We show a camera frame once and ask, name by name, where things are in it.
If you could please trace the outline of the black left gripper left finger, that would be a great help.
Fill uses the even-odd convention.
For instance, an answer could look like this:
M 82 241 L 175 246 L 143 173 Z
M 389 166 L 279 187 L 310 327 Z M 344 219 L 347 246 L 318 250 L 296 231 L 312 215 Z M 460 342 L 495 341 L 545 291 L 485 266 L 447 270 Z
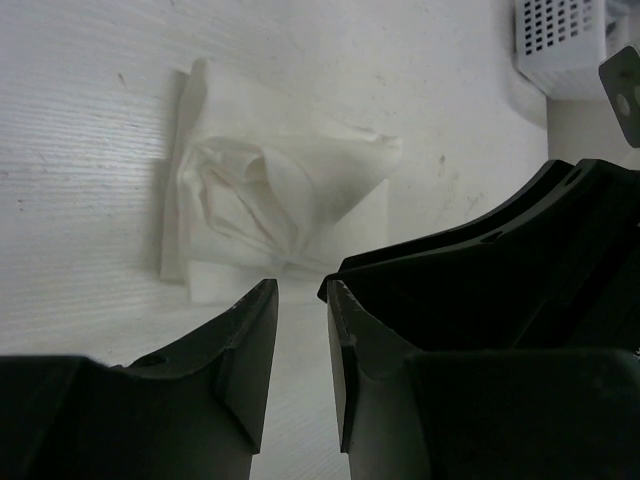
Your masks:
M 262 442 L 278 285 L 129 366 L 1 360 L 5 479 L 246 479 Z

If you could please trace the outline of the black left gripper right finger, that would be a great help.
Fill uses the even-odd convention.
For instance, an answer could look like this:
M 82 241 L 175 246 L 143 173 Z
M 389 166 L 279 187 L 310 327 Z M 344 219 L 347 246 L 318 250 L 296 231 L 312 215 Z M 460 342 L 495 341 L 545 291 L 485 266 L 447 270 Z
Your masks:
M 355 479 L 635 479 L 639 364 L 620 350 L 425 352 L 327 288 Z

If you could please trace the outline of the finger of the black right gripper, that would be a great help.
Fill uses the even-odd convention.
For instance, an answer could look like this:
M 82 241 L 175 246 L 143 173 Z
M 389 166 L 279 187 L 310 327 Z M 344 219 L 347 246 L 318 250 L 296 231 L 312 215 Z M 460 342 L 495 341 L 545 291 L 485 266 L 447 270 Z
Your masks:
M 635 350 L 639 175 L 549 161 L 480 218 L 347 258 L 333 279 L 423 350 Z

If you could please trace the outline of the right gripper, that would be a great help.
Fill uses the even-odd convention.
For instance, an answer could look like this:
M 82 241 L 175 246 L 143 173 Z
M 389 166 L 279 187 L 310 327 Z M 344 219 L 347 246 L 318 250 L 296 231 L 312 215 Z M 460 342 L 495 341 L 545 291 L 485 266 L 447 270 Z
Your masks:
M 629 44 L 598 67 L 600 81 L 622 133 L 639 147 L 639 46 Z

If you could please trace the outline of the white tank top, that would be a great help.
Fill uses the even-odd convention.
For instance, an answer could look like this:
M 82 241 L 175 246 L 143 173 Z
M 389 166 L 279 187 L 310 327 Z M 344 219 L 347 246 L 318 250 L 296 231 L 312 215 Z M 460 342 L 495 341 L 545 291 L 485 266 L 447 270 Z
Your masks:
M 402 142 L 197 59 L 178 106 L 160 276 L 194 303 L 321 278 L 387 241 Z

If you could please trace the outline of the white plastic laundry basket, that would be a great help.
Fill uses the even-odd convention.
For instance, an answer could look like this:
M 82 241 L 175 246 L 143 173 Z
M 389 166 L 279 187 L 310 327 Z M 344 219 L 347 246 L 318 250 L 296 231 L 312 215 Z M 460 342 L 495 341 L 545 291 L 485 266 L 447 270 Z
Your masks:
M 552 100 L 604 100 L 599 66 L 638 40 L 637 1 L 515 3 L 517 68 Z

